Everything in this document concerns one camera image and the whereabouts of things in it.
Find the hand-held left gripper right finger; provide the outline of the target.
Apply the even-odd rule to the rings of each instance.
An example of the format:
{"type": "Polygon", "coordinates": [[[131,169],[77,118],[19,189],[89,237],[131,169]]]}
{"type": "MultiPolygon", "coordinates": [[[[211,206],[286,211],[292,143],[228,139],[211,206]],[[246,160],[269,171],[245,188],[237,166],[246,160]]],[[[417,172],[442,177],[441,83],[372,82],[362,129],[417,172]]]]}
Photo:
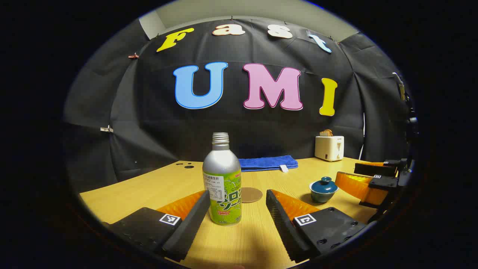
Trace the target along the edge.
{"type": "Polygon", "coordinates": [[[273,189],[266,192],[266,206],[290,260],[297,263],[328,256],[367,227],[337,208],[320,210],[273,189]]]}

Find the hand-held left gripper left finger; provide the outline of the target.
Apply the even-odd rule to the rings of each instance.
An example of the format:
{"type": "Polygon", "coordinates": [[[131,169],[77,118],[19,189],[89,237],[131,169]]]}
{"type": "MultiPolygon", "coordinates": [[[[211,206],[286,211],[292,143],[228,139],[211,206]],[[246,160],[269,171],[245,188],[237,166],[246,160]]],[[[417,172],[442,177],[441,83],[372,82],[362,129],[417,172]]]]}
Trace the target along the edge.
{"type": "Polygon", "coordinates": [[[180,262],[186,258],[209,206],[209,191],[198,191],[159,209],[143,207],[103,224],[145,251],[180,262]]]}

